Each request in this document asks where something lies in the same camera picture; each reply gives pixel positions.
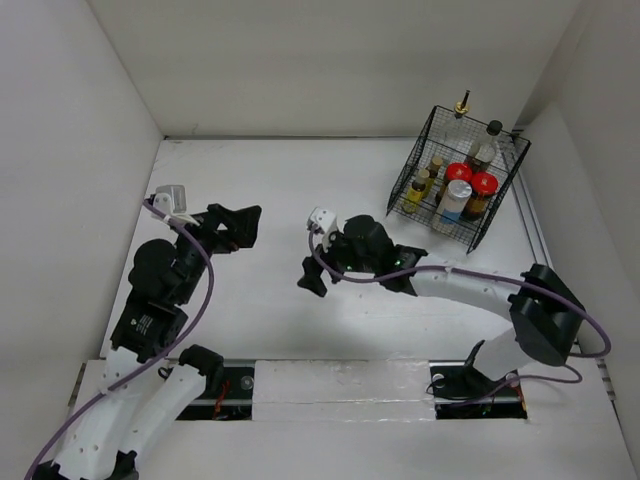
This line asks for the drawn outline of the small yellow bottle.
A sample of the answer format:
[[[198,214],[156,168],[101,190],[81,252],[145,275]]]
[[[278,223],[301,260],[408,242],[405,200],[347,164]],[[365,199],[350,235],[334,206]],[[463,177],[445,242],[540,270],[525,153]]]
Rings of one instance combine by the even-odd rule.
[[[444,159],[440,156],[440,155],[434,155],[428,166],[427,166],[427,171],[429,173],[429,178],[425,184],[425,190],[424,190],[424,196],[427,197],[435,183],[435,180],[437,179],[438,175],[439,175],[439,171],[441,169],[441,167],[443,166],[444,163]]]
[[[407,214],[413,214],[418,210],[429,178],[430,173],[427,169],[421,169],[418,171],[407,191],[405,200],[402,204],[403,212]]]

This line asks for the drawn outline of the white silver lid jar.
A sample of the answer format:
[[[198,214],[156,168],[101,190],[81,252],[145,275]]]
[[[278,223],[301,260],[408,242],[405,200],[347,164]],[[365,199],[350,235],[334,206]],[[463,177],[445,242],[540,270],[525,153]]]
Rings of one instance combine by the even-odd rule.
[[[458,224],[462,211],[471,196],[471,185],[462,180],[449,183],[444,197],[440,201],[432,227],[442,233],[448,233]]]

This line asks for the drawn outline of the red lid jar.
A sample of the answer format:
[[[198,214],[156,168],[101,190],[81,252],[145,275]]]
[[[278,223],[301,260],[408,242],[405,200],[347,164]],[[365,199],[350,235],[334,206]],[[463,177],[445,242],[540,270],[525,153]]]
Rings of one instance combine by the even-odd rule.
[[[473,171],[466,163],[460,163],[460,162],[451,163],[447,167],[444,173],[442,185],[436,194],[436,202],[440,203],[451,181],[462,180],[464,182],[470,183],[472,176],[473,176]]]
[[[462,211],[461,217],[467,221],[481,219],[498,188],[499,181],[491,173],[479,172],[474,174],[471,179],[471,196]]]

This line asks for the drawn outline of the clear glass oil bottle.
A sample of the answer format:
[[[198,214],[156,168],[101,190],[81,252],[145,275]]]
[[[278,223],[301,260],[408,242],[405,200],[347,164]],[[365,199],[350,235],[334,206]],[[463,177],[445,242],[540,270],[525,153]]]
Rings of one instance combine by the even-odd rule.
[[[463,136],[465,118],[470,110],[470,94],[471,91],[467,89],[463,98],[454,105],[453,114],[446,120],[441,129],[441,143],[452,150],[457,149]]]

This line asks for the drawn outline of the red label vinegar bottle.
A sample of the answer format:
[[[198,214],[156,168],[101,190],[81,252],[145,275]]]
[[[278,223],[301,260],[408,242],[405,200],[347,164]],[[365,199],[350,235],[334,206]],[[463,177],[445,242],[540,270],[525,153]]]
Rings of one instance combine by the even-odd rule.
[[[473,174],[486,172],[498,155],[498,137],[501,134],[502,127],[501,121],[490,121],[485,133],[472,143],[466,154],[465,163]]]

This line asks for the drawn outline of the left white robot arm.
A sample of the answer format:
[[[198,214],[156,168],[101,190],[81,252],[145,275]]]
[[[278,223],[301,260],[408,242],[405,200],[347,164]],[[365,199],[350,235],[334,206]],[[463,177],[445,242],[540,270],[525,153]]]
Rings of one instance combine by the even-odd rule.
[[[194,217],[164,213],[149,201],[144,207],[176,234],[174,242],[152,239],[136,250],[128,281],[131,291],[112,332],[102,377],[95,393],[49,440],[54,445],[71,425],[68,443],[51,460],[38,455],[29,479],[136,479],[160,436],[189,405],[222,387],[223,357],[191,345],[151,393],[159,362],[202,319],[183,311],[200,279],[207,280],[204,304],[213,295],[211,258],[254,246],[262,209],[229,210],[210,204]]]

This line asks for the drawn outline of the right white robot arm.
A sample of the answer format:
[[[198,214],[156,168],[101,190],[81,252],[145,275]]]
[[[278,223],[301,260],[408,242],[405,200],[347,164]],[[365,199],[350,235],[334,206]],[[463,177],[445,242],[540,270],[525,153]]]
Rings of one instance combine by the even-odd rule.
[[[471,402],[505,387],[507,377],[537,362],[564,368],[572,355],[584,307],[555,272],[540,264],[519,276],[461,268],[426,250],[394,242],[381,223],[358,215],[337,224],[316,208],[306,221],[310,253],[299,287],[319,297],[332,283],[373,283],[405,296],[437,298],[503,318],[508,329],[480,339],[463,362],[436,373],[431,391],[449,401]]]

